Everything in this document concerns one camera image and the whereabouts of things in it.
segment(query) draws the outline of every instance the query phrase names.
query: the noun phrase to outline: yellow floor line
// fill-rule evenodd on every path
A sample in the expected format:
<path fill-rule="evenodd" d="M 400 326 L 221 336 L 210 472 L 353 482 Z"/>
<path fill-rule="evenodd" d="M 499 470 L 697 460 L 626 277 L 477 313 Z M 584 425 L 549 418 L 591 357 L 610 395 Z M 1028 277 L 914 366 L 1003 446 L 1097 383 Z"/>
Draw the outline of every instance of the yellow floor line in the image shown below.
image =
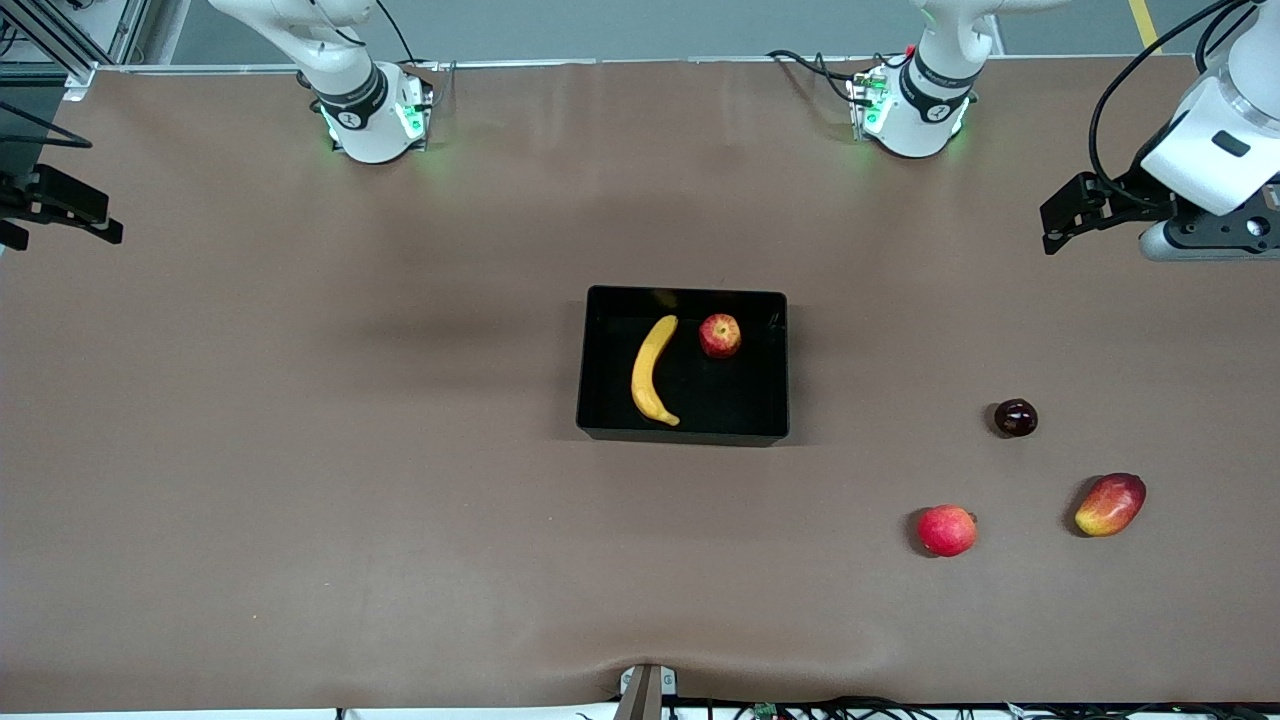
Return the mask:
<path fill-rule="evenodd" d="M 1142 45 L 1151 47 L 1160 38 L 1160 33 L 1156 32 L 1156 23 L 1151 19 L 1151 9 L 1147 8 L 1147 0 L 1129 0 L 1129 12 L 1133 13 L 1133 22 L 1138 26 Z"/>

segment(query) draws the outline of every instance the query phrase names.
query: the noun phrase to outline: metal frame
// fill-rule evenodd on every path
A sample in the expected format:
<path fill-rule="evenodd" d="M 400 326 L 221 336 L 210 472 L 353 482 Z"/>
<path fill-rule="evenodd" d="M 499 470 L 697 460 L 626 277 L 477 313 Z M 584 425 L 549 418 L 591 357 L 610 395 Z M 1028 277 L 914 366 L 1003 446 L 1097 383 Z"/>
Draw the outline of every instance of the metal frame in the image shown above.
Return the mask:
<path fill-rule="evenodd" d="M 87 86 L 99 65 L 111 64 L 106 51 L 47 0 L 0 0 L 0 13 L 67 70 L 68 82 Z"/>
<path fill-rule="evenodd" d="M 0 13 L 50 59 L 50 63 L 6 64 L 3 74 L 10 82 L 65 77 L 63 85 L 69 88 L 69 99 L 78 99 L 99 67 L 128 61 L 148 5 L 150 0 L 125 0 L 110 44 L 104 49 L 49 0 L 0 0 Z"/>

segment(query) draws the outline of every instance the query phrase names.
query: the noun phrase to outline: cable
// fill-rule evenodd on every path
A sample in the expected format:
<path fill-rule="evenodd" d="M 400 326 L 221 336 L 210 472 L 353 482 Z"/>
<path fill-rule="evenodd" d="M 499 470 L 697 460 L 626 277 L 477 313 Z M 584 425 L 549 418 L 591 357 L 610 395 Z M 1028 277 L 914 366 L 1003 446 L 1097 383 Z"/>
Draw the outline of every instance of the cable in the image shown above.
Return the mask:
<path fill-rule="evenodd" d="M 822 56 L 822 53 L 818 53 L 817 55 L 813 56 L 813 60 L 814 60 L 813 63 L 810 63 L 809 60 L 805 60 L 804 58 L 801 58 L 800 55 L 797 55 L 797 54 L 795 54 L 795 53 L 792 53 L 790 50 L 774 50 L 773 53 L 769 53 L 768 56 L 773 58 L 774 60 L 777 60 L 778 58 L 788 58 L 791 60 L 795 60 L 801 67 L 804 67 L 806 70 L 827 78 L 827 85 L 831 86 L 831 91 L 835 92 L 837 96 L 840 96 L 840 99 L 844 100 L 845 102 L 851 102 L 854 105 L 860 105 L 863 108 L 869 108 L 870 106 L 870 101 L 863 100 L 860 97 L 851 97 L 838 85 L 836 85 L 837 79 L 842 81 L 842 82 L 847 82 L 847 81 L 854 79 L 854 76 L 852 74 L 846 74 L 846 73 L 832 72 L 832 69 L 827 67 L 827 60 Z"/>
<path fill-rule="evenodd" d="M 5 102 L 4 100 L 0 100 L 0 110 L 8 110 L 14 115 L 18 115 L 19 118 L 23 118 L 24 120 L 29 120 L 45 129 L 51 129 L 59 135 L 65 136 L 65 138 L 63 138 L 63 137 L 40 137 L 36 135 L 0 135 L 0 142 L 29 142 L 32 145 L 56 145 L 59 147 L 81 147 L 84 150 L 93 147 L 92 142 L 84 140 L 83 137 L 76 135 L 74 132 L 63 129 L 42 118 L 37 118 L 36 115 L 32 115 L 31 113 L 20 108 L 14 108 L 13 105 Z"/>
<path fill-rule="evenodd" d="M 378 9 L 381 10 L 384 15 L 387 15 L 387 22 L 389 22 L 392 24 L 392 29 L 396 31 L 396 37 L 401 38 L 401 47 L 404 49 L 404 59 L 401 60 L 401 63 L 425 63 L 426 60 L 419 58 L 417 55 L 413 55 L 413 51 L 410 50 L 408 41 L 404 40 L 404 33 L 401 32 L 399 29 L 399 23 L 397 23 L 396 18 L 392 17 L 390 10 L 387 9 L 387 5 L 383 4 L 383 0 L 378 0 Z"/>
<path fill-rule="evenodd" d="M 369 45 L 362 40 L 356 40 L 355 37 L 351 37 L 349 35 L 342 32 L 342 28 L 338 27 L 338 23 L 333 22 L 333 18 L 329 17 L 329 10 L 324 9 L 324 5 L 321 5 L 316 0 L 310 0 L 310 3 L 316 10 L 319 10 L 320 17 L 324 18 L 324 22 L 329 23 L 329 29 L 335 32 L 338 37 L 346 40 L 347 42 L 355 45 L 356 47 L 365 47 Z"/>
<path fill-rule="evenodd" d="M 823 59 L 822 53 L 818 53 L 817 55 L 814 55 L 813 59 L 817 60 L 818 65 L 822 68 L 822 74 L 823 74 L 823 77 L 827 78 L 827 85 L 831 86 L 831 91 L 835 92 L 837 96 L 840 96 L 841 100 L 844 100 L 845 102 L 849 102 L 851 105 L 861 105 L 863 108 L 870 108 L 872 106 L 872 104 L 870 104 L 869 100 L 854 99 L 847 92 L 845 92 L 838 85 L 836 85 L 836 78 L 835 78 L 835 76 L 831 74 L 831 69 L 827 68 L 827 60 Z"/>
<path fill-rule="evenodd" d="M 895 70 L 897 68 L 901 68 L 902 65 L 905 65 L 906 63 L 909 63 L 911 60 L 910 55 L 902 55 L 902 61 L 900 61 L 900 63 L 890 63 L 888 58 L 886 58 L 881 53 L 873 54 L 872 59 L 877 60 L 879 64 L 882 64 L 882 65 L 884 65 L 884 67 L 887 67 L 890 69 L 895 69 Z"/>
<path fill-rule="evenodd" d="M 4 44 L 4 49 L 0 50 L 0 58 L 4 58 L 13 50 L 13 44 L 18 41 L 18 28 L 12 27 L 6 18 L 0 18 L 0 44 Z"/>
<path fill-rule="evenodd" d="M 1132 202 L 1135 202 L 1143 208 L 1158 206 L 1156 202 L 1138 197 L 1137 195 L 1120 187 L 1120 184 L 1116 183 L 1114 179 L 1111 179 L 1111 177 L 1107 176 L 1106 170 L 1102 169 L 1102 159 L 1098 156 L 1098 122 L 1102 119 L 1102 110 L 1103 108 L 1106 108 L 1107 100 L 1110 100 L 1111 96 L 1115 94 L 1115 91 L 1120 87 L 1120 85 L 1125 79 L 1128 79 L 1129 76 L 1132 76 L 1135 69 L 1138 69 L 1138 65 L 1140 65 L 1143 60 L 1149 58 L 1162 45 L 1178 37 L 1179 35 L 1187 32 L 1187 28 L 1194 26 L 1196 23 L 1203 20 L 1204 18 L 1221 12 L 1224 8 L 1236 8 L 1248 1 L 1249 0 L 1217 0 L 1216 3 L 1202 9 L 1194 15 L 1178 23 L 1176 27 L 1174 27 L 1165 35 L 1161 35 L 1158 38 L 1156 38 L 1155 42 L 1144 47 L 1142 53 L 1138 53 L 1138 55 L 1134 56 L 1134 59 L 1130 60 L 1129 64 L 1125 65 L 1123 70 L 1120 70 L 1120 74 L 1117 74 L 1115 79 L 1111 81 L 1111 85 L 1108 85 L 1107 88 L 1102 92 L 1102 97 L 1098 99 L 1098 104 L 1093 108 L 1093 118 L 1089 120 L 1089 164 L 1093 167 L 1093 174 L 1098 177 L 1098 181 L 1108 190 L 1111 190 L 1114 193 L 1120 195 L 1121 197 L 1125 197 Z"/>
<path fill-rule="evenodd" d="M 1253 6 L 1245 10 L 1243 15 L 1236 18 L 1235 22 L 1231 23 L 1231 27 L 1226 28 L 1226 32 L 1224 32 L 1217 40 L 1210 44 L 1208 38 L 1212 37 L 1213 31 L 1217 29 L 1217 26 L 1221 24 L 1222 20 L 1225 20 L 1226 17 L 1231 14 L 1231 10 L 1235 10 L 1235 8 L 1222 10 L 1221 13 L 1219 13 L 1216 18 L 1213 18 L 1213 20 L 1208 24 L 1208 27 L 1204 28 L 1204 32 L 1201 33 L 1199 42 L 1196 44 L 1196 68 L 1199 69 L 1199 72 L 1203 73 L 1204 70 L 1208 69 L 1207 67 L 1208 55 L 1215 50 L 1217 50 L 1220 45 L 1226 42 L 1226 38 L 1231 37 L 1231 33 L 1239 29 L 1239 27 L 1244 24 L 1245 20 L 1253 17 L 1253 13 L 1258 12 L 1258 5 L 1263 0 L 1253 0 Z"/>
<path fill-rule="evenodd" d="M 1084 706 L 1083 710 L 1061 708 L 1052 705 L 1033 705 L 1027 708 L 1043 708 L 1047 714 L 1027 715 L 1025 720 L 1130 720 L 1139 712 L 1190 712 L 1197 715 L 1210 715 L 1215 720 L 1238 720 L 1234 712 L 1219 707 L 1198 703 L 1148 703 L 1125 710 L 1111 711 L 1106 707 Z"/>
<path fill-rule="evenodd" d="M 809 60 L 805 60 L 804 58 L 801 58 L 800 55 L 797 55 L 796 53 L 792 53 L 790 50 L 774 50 L 773 53 L 769 53 L 765 56 L 773 58 L 774 60 L 777 60 L 778 58 L 787 58 L 790 60 L 795 60 L 796 63 L 800 63 L 800 65 L 804 67 L 804 69 L 809 70 L 810 73 L 815 73 L 815 74 L 819 74 L 819 76 L 820 74 L 826 74 L 826 73 L 822 72 L 822 68 L 819 68 L 818 65 L 810 63 Z M 822 58 L 822 53 L 819 53 L 814 58 L 814 60 L 818 61 L 819 58 Z M 844 73 L 831 73 L 829 76 L 833 77 L 833 78 L 836 78 L 836 79 L 854 79 L 854 76 L 851 76 L 851 74 L 844 74 Z"/>

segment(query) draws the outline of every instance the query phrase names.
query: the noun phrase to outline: red and yellow mango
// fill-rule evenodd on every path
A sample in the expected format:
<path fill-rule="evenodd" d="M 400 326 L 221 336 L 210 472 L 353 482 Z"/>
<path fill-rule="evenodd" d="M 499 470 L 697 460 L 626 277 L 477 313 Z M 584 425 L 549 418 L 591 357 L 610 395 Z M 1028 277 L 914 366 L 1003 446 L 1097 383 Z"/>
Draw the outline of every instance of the red and yellow mango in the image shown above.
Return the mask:
<path fill-rule="evenodd" d="M 1103 538 L 1129 527 L 1143 501 L 1147 486 L 1138 475 L 1114 473 L 1098 478 L 1075 511 L 1075 524 L 1084 534 Z"/>

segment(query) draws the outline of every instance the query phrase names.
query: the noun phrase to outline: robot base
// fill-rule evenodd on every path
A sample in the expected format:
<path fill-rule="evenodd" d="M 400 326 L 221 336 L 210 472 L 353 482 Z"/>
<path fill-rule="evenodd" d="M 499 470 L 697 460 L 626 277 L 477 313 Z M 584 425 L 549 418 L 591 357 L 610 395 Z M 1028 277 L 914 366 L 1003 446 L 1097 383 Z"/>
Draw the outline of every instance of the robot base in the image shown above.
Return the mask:
<path fill-rule="evenodd" d="M 434 92 L 424 90 L 422 81 L 392 63 L 375 63 L 387 76 L 387 100 L 362 129 L 349 129 L 334 122 L 324 110 L 333 149 L 361 163 L 389 163 L 407 150 L 425 150 L 431 123 Z"/>
<path fill-rule="evenodd" d="M 872 105 L 864 108 L 850 104 L 849 114 L 854 123 L 854 137 L 864 140 L 873 137 L 886 150 L 904 158 L 928 158 L 946 146 L 964 123 L 966 99 L 952 115 L 954 119 L 941 123 L 927 123 L 920 113 L 893 88 L 899 86 L 899 74 L 906 72 L 906 58 L 891 58 L 888 64 L 878 65 L 859 77 L 859 82 L 845 83 L 850 96 L 867 100 Z"/>

